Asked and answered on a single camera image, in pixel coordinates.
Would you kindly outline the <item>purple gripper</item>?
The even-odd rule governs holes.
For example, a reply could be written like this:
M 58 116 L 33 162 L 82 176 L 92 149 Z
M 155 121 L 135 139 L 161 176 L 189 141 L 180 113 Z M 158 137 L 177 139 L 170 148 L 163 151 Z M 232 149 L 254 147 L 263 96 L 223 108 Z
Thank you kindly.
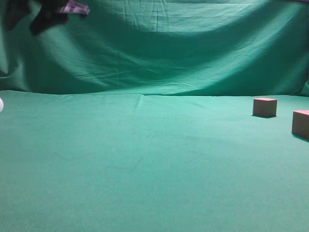
M 40 11 L 30 24 L 31 34 L 40 34 L 47 29 L 65 24 L 68 14 L 88 15 L 90 8 L 78 0 L 37 0 Z M 4 12 L 4 28 L 13 30 L 15 26 L 31 13 L 29 0 L 8 0 Z

